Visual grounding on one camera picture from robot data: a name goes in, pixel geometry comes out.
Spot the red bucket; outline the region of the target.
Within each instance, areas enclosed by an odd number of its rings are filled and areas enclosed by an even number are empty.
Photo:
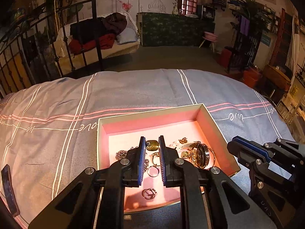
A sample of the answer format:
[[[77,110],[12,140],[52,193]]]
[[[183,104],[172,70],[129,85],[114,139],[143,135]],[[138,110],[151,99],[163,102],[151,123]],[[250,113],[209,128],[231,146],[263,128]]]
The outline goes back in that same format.
[[[243,71],[242,82],[250,88],[255,88],[262,75],[253,69]]]

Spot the wooden box on stool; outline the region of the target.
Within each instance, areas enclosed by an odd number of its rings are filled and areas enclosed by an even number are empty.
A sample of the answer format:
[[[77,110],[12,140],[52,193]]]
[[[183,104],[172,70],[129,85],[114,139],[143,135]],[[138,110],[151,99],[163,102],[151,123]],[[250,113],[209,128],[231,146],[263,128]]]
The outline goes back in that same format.
[[[266,65],[263,70],[263,76],[272,81],[279,89],[288,92],[291,86],[291,80],[274,66]]]

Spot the grey striped bed cover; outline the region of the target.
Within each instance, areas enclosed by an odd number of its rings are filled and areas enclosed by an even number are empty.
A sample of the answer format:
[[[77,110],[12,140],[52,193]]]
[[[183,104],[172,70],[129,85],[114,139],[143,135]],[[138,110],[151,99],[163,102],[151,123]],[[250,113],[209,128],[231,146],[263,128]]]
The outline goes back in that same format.
[[[9,165],[28,227],[88,166],[97,166],[98,121],[104,117],[204,104],[224,138],[260,144],[292,139],[275,108],[231,78],[200,70],[98,72],[34,85],[1,100],[1,165]]]

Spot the pink basin on stool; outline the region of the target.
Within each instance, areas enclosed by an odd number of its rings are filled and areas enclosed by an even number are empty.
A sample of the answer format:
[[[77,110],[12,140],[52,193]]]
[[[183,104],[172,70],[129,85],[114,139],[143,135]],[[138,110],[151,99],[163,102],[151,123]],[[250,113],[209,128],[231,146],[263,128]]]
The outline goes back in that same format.
[[[217,35],[205,31],[204,32],[204,36],[203,36],[203,41],[200,44],[199,48],[201,48],[206,41],[209,41],[210,45],[212,47],[212,51],[214,53],[214,51],[215,51],[215,44],[216,44],[217,40],[218,40],[218,36]]]

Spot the white hanging swing bench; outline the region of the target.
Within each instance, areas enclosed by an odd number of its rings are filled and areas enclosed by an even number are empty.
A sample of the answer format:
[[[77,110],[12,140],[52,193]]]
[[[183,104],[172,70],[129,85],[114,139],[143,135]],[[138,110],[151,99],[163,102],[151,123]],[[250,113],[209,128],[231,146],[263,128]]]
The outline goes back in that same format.
[[[89,18],[58,31],[53,49],[58,57],[57,68],[63,75],[98,62],[96,42],[99,42],[102,60],[138,50],[137,26],[128,12],[98,16],[97,25],[95,30]]]

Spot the light blue pillow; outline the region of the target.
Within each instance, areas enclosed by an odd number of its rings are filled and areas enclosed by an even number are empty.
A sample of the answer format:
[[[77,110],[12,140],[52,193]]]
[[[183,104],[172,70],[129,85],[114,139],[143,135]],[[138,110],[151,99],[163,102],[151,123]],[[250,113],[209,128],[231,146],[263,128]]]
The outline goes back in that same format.
[[[132,28],[125,28],[119,35],[117,35],[118,44],[127,44],[137,41],[137,34]]]

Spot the red cloth pile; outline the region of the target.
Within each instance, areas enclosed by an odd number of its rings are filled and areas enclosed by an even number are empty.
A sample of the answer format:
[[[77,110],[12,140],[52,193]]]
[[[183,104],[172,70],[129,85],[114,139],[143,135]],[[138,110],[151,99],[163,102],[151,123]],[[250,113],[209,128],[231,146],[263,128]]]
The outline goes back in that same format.
[[[116,36],[114,34],[106,34],[98,38],[99,39],[99,45],[100,49],[107,50],[112,48]],[[72,39],[71,42],[68,45],[70,53],[73,55],[79,55],[82,52],[87,52],[96,47],[96,41],[91,40],[85,44],[81,44],[80,41],[76,39]]]

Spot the green floral covered counter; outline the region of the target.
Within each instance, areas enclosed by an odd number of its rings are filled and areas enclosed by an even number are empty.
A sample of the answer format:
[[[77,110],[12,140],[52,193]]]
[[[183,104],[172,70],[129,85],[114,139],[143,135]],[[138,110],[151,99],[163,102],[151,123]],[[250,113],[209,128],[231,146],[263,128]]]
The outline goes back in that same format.
[[[213,33],[215,23],[206,19],[154,12],[141,12],[136,17],[144,47],[196,46],[205,32]]]

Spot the dark brown clothes pile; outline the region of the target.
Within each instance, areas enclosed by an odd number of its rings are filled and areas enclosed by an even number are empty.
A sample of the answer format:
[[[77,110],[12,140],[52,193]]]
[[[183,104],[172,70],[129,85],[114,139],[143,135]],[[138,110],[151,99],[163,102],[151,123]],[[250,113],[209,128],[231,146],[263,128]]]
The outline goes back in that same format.
[[[86,19],[70,25],[70,35],[73,39],[85,44],[107,34],[119,35],[127,26],[125,15],[112,13],[106,17]]]

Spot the white ceramic vase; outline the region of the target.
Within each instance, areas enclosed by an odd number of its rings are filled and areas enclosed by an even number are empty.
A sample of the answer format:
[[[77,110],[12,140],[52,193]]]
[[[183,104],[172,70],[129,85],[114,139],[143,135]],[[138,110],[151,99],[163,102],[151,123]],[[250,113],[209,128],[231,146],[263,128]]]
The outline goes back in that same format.
[[[173,7],[172,14],[173,14],[173,15],[179,15],[179,10],[178,10],[178,7],[177,7],[177,6],[174,6],[174,7]]]

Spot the black iron bed frame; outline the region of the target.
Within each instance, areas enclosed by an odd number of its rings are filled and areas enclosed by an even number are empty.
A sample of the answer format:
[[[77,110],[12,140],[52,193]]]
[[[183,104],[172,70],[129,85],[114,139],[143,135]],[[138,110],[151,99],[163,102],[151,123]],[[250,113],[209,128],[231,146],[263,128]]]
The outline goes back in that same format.
[[[80,27],[77,19],[77,35],[89,34],[96,43],[95,51],[102,63],[103,57],[98,38],[97,0],[55,0],[53,9],[46,4],[12,26],[1,38],[1,97],[29,88],[37,83],[53,81],[61,77],[80,78],[89,73],[86,51],[81,48],[82,63],[76,65],[75,55],[69,49],[69,25],[64,13],[72,9],[77,17],[79,6],[91,4],[92,19],[88,28]]]

